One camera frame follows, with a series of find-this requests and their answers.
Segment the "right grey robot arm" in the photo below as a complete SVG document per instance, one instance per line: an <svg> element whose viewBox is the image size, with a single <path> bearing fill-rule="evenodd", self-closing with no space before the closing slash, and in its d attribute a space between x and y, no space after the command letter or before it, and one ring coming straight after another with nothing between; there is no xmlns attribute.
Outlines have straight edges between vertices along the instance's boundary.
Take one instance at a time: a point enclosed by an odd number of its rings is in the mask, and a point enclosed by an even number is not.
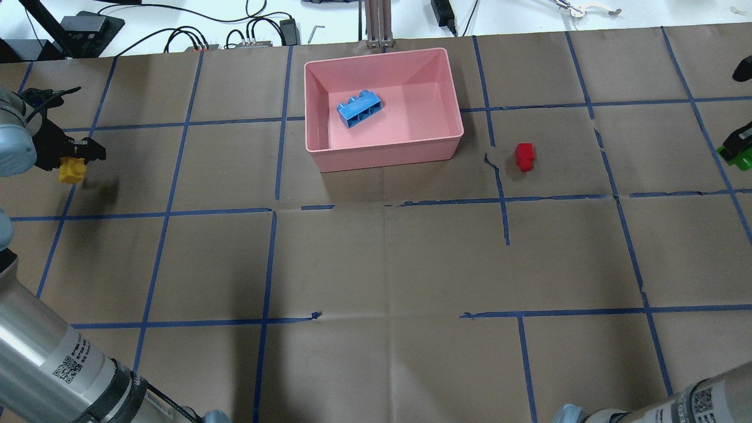
<svg viewBox="0 0 752 423"><path fill-rule="evenodd" d="M739 62L733 80L750 80L750 56ZM730 166L750 170L750 122L731 132L717 153ZM636 411L600 409L587 414L581 407L565 404L551 422L750 422L750 361L705 378L663 401Z"/></svg>

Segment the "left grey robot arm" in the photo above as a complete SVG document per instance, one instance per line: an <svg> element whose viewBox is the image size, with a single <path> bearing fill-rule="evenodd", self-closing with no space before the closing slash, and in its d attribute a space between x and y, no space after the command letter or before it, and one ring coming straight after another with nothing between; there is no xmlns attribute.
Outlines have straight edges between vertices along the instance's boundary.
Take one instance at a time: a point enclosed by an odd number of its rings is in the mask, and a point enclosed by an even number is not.
<svg viewBox="0 0 752 423"><path fill-rule="evenodd" d="M2 88L2 177L38 167L77 184L106 149L76 140L48 118L77 88ZM110 358L32 294L17 278L11 219L2 215L2 406L29 422L229 422L225 412L199 415L180 406L120 361Z"/></svg>

